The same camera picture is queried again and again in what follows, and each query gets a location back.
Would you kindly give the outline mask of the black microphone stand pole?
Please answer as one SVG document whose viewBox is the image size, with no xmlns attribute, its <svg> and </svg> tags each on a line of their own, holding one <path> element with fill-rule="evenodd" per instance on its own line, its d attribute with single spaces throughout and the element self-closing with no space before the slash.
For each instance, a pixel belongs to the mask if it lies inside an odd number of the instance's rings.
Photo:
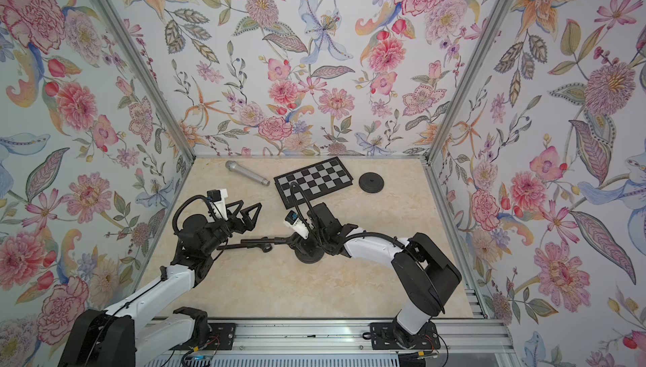
<svg viewBox="0 0 646 367">
<path fill-rule="evenodd" d="M 217 247 L 218 251 L 233 250 L 233 249 L 253 249 L 259 248 L 264 253 L 271 252 L 274 246 L 278 245 L 287 245 L 289 247 L 294 247 L 296 243 L 299 243 L 299 239 L 296 235 L 291 237 L 262 237 L 256 239 L 243 239 L 239 243 L 220 245 Z"/>
</svg>

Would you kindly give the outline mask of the black round stand base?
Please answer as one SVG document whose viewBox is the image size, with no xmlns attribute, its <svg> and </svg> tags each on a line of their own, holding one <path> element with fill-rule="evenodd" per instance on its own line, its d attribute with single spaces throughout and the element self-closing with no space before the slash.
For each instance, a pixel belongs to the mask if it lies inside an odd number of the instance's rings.
<svg viewBox="0 0 646 367">
<path fill-rule="evenodd" d="M 323 248 L 307 241 L 297 243 L 293 250 L 296 258 L 303 264 L 315 264 L 326 254 Z"/>
</svg>

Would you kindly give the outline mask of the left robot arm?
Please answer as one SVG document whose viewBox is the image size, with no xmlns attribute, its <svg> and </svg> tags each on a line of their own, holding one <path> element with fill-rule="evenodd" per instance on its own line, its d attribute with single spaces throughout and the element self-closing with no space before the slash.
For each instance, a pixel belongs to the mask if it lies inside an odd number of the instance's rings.
<svg viewBox="0 0 646 367">
<path fill-rule="evenodd" d="M 170 264 L 160 267 L 156 279 L 104 310 L 88 310 L 74 322 L 61 366 L 143 366 L 176 348 L 200 350 L 214 335 L 206 311 L 183 306 L 161 322 L 155 319 L 176 299 L 189 293 L 208 276 L 217 250 L 236 233 L 257 225 L 261 204 L 226 204 L 195 195 L 173 215 L 177 239 Z"/>
</svg>

